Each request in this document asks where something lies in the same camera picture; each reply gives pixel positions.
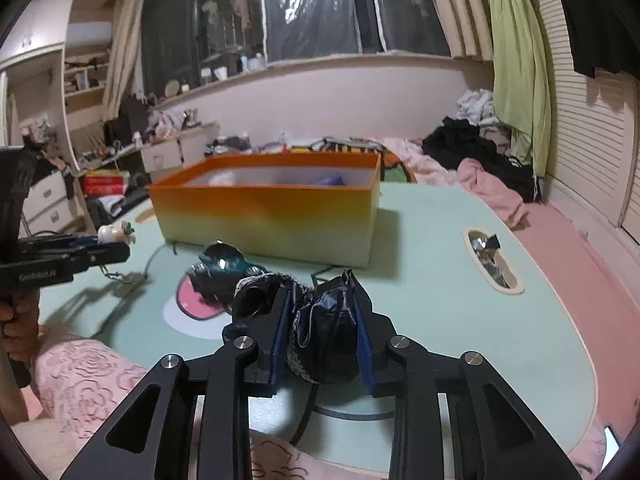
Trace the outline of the person left hand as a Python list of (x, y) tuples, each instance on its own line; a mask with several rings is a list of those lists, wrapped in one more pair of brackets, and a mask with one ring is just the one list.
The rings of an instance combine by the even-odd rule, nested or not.
[(15, 362), (29, 365), (38, 353), (39, 301), (38, 288), (17, 292), (11, 300), (1, 300), (1, 345), (8, 357)]

